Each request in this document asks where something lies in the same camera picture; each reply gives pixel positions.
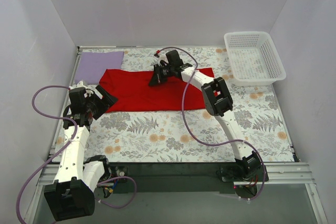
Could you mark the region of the red t shirt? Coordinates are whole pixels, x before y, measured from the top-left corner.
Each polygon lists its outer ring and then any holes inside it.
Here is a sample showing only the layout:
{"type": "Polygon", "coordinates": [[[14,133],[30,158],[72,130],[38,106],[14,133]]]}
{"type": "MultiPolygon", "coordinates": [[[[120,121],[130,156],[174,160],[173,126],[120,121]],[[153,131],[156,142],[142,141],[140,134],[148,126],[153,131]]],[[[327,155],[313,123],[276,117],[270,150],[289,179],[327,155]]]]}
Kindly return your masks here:
{"type": "Polygon", "coordinates": [[[177,77],[149,86],[152,71],[107,69],[99,84],[118,101],[108,112],[180,111],[186,82],[177,77]]]}

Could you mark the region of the white plastic basket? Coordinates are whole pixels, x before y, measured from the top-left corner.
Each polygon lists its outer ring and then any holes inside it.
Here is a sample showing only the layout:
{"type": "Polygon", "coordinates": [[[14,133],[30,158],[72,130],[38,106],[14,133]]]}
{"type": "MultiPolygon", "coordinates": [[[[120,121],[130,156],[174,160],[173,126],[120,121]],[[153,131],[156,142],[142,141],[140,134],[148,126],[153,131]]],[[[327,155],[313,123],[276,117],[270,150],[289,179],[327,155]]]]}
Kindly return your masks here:
{"type": "Polygon", "coordinates": [[[286,78],[271,36],[264,31],[240,31],[224,35],[236,86],[268,86],[286,78]]]}

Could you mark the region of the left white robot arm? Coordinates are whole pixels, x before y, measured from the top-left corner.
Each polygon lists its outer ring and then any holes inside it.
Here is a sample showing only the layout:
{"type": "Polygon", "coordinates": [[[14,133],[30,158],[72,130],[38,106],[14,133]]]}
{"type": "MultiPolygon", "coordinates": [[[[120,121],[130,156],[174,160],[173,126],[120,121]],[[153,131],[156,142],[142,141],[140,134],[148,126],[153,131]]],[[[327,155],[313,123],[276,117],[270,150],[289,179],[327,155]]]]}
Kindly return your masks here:
{"type": "Polygon", "coordinates": [[[58,172],[44,196],[56,221],[91,216],[95,209],[94,190],[111,175],[104,155],[84,159],[90,126],[106,113],[117,98],[102,86],[94,89],[79,82],[69,90],[70,103],[63,112],[65,150],[58,172]]]}

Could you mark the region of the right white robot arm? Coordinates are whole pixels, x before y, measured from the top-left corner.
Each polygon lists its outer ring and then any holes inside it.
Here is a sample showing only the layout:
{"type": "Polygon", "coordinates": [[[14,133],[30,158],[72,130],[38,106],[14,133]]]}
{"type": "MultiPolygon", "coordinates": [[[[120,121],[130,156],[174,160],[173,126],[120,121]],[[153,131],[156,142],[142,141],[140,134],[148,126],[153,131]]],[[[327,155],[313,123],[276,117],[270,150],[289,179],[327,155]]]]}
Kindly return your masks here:
{"type": "Polygon", "coordinates": [[[233,98],[223,78],[214,78],[201,73],[198,70],[198,62],[187,51],[170,47],[166,53],[167,60],[160,60],[153,66],[153,76],[150,86],[163,84],[169,77],[176,77],[186,83],[182,94],[181,110],[184,124],[191,132],[185,118],[185,97],[189,86],[194,86],[202,92],[205,109],[223,128],[228,141],[217,144],[202,142],[195,135],[191,136],[200,144],[206,146],[222,146],[230,144],[238,174],[234,178],[266,181],[266,167],[259,152],[247,140],[243,139],[243,133],[233,113],[233,98]]]}

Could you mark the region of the folded purple t shirt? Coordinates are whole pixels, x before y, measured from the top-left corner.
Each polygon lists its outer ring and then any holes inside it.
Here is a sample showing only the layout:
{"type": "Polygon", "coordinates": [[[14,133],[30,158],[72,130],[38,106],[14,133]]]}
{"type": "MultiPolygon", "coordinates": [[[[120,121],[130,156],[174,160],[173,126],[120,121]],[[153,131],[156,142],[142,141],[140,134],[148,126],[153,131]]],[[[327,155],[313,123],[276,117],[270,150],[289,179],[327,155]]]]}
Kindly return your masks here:
{"type": "Polygon", "coordinates": [[[98,84],[107,69],[121,69],[123,58],[123,51],[83,52],[74,83],[84,81],[87,84],[98,84]]]}

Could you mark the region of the floral patterned table mat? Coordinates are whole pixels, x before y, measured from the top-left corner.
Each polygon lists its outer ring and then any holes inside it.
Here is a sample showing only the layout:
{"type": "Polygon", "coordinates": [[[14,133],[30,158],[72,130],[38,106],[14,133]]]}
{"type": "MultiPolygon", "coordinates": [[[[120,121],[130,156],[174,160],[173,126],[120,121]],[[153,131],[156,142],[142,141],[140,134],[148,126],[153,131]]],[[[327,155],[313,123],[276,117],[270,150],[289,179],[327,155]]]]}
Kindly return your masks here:
{"type": "MultiPolygon", "coordinates": [[[[234,115],[245,140],[266,162],[292,162],[292,143],[272,86],[239,87],[233,84],[226,50],[185,48],[200,68],[211,67],[222,77],[234,101],[234,115]]],[[[180,111],[115,112],[94,121],[85,157],[105,155],[115,162],[232,162],[230,145],[206,146],[197,142],[227,142],[220,124],[206,110],[186,111],[188,132],[180,111]]]]}

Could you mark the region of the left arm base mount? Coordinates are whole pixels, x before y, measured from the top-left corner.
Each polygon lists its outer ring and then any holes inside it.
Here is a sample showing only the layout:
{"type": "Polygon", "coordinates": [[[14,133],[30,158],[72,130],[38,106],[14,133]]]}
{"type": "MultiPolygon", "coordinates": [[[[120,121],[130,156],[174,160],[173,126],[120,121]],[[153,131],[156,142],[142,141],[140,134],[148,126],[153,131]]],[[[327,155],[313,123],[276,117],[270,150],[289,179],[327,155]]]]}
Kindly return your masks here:
{"type": "Polygon", "coordinates": [[[98,182],[103,182],[112,177],[126,176],[128,175],[129,168],[125,165],[113,165],[109,162],[108,158],[105,155],[95,155],[87,158],[86,164],[92,162],[101,162],[103,165],[103,174],[99,176],[98,182]]]}

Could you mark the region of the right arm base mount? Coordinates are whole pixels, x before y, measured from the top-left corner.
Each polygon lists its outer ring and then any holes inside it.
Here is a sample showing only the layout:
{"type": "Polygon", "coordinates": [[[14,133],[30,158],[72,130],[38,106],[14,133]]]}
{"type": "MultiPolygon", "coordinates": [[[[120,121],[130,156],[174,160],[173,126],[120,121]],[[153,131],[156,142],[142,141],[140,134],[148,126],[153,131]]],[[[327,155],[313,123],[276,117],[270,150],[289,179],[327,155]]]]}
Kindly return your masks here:
{"type": "Polygon", "coordinates": [[[227,163],[219,167],[216,176],[223,183],[233,184],[233,194],[248,199],[258,194],[258,183],[263,182],[264,169],[259,167],[246,174],[236,163],[227,163]]]}

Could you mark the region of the aluminium frame rail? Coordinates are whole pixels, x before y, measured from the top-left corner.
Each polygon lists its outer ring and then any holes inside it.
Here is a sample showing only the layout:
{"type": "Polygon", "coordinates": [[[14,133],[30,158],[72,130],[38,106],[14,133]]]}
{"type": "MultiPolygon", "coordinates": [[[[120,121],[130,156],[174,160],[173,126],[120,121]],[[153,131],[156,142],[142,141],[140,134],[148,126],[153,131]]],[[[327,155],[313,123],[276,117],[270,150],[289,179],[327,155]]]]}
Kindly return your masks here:
{"type": "MultiPolygon", "coordinates": [[[[233,184],[223,183],[216,171],[226,163],[114,163],[129,168],[128,175],[140,193],[218,191],[233,193],[233,184]]],[[[312,171],[307,163],[266,163],[266,181],[258,186],[304,184],[318,223],[327,223],[312,171]]]]}

